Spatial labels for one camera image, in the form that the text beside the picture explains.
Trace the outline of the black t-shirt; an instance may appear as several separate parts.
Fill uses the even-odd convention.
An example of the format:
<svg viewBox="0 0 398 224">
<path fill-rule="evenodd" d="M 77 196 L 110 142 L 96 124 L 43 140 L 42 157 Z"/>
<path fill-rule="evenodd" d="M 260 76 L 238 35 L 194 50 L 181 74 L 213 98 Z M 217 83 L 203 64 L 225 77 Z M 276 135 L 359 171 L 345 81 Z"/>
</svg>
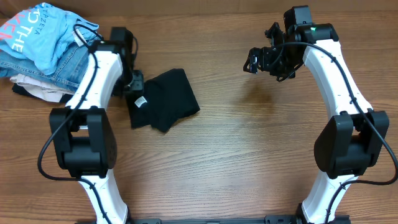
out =
<svg viewBox="0 0 398 224">
<path fill-rule="evenodd" d="M 144 94 L 126 98 L 131 128 L 150 125 L 166 133 L 179 119 L 200 110 L 185 70 L 173 68 L 144 83 Z"/>
</svg>

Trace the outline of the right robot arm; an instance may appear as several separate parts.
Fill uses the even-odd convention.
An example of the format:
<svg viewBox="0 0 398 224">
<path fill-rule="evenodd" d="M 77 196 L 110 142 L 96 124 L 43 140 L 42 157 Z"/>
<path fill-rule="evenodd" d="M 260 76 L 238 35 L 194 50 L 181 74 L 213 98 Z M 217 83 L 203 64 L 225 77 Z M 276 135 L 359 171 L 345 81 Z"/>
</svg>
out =
<svg viewBox="0 0 398 224">
<path fill-rule="evenodd" d="M 300 67 L 312 73 L 322 95 L 328 122 L 314 144 L 318 174 L 307 198 L 293 215 L 268 215 L 266 223 L 349 223 L 336 215 L 348 188 L 363 182 L 376 164 L 389 118 L 375 111 L 361 94 L 343 58 L 332 24 L 316 24 L 308 6 L 284 13 L 284 25 L 265 31 L 269 47 L 252 48 L 244 64 L 249 73 L 269 72 L 278 82 L 294 78 Z"/>
</svg>

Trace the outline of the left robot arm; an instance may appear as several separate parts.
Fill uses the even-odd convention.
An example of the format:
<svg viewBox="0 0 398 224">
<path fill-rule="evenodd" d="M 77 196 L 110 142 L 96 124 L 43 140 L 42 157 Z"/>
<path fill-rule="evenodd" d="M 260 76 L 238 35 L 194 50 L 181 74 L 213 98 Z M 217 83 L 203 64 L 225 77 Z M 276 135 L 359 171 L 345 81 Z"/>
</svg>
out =
<svg viewBox="0 0 398 224">
<path fill-rule="evenodd" d="M 58 165 L 78 182 L 95 210 L 95 223 L 132 223 L 114 176 L 117 144 L 106 109 L 112 95 L 135 100 L 144 93 L 144 78 L 134 69 L 137 39 L 125 27 L 113 27 L 109 40 L 88 46 L 88 68 L 64 108 L 49 116 Z"/>
</svg>

